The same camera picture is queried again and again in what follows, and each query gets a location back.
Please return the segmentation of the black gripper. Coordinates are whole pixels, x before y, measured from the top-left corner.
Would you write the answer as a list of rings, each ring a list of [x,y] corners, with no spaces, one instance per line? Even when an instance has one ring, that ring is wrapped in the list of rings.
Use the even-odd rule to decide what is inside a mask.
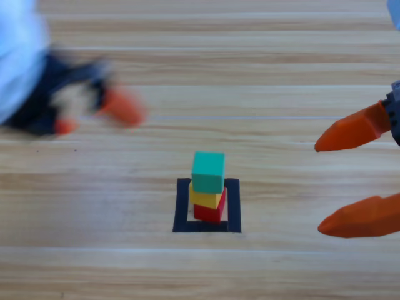
[[[391,88],[384,101],[334,122],[316,141],[315,151],[354,149],[380,138],[389,130],[400,146],[400,81],[393,82]]]
[[[138,127],[146,120],[146,107],[137,95],[121,88],[107,88],[110,63],[101,58],[73,64],[50,52],[45,58],[44,73],[24,104],[3,124],[34,136],[71,134],[78,128],[74,119],[61,119],[61,109],[52,104],[62,88],[86,83],[94,92],[92,108],[124,127]]]

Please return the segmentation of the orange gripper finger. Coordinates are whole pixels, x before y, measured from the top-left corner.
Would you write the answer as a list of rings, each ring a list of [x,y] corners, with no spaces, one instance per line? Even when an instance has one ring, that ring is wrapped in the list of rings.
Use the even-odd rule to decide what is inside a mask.
[[[399,232],[399,194],[373,196],[344,206],[319,226],[322,234],[337,238],[376,238]]]

